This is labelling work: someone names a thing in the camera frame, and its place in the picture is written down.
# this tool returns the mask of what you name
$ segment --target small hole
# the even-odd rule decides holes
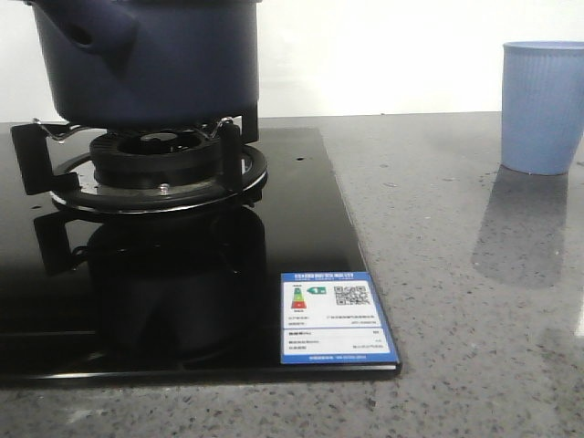
[[[93,42],[93,38],[87,30],[76,25],[69,25],[69,37],[82,46],[89,46]]]

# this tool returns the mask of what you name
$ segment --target burner ring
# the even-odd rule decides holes
[[[256,202],[261,199],[261,189],[267,181],[266,157],[247,145],[243,147],[243,154],[246,165],[242,193],[228,192],[217,178],[165,187],[165,190],[110,187],[94,179],[94,167],[87,153],[56,169],[56,173],[76,172],[82,181],[81,187],[69,192],[51,192],[51,196],[59,207],[94,214],[154,214],[221,203]]]

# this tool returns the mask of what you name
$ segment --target qr code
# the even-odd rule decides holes
[[[338,306],[369,304],[369,294],[365,286],[335,286]]]

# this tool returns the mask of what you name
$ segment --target sticker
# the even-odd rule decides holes
[[[282,274],[282,363],[397,361],[369,273]]]

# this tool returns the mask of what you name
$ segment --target dark blue pot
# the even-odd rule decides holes
[[[257,0],[34,0],[57,112],[97,128],[193,126],[258,100]]]

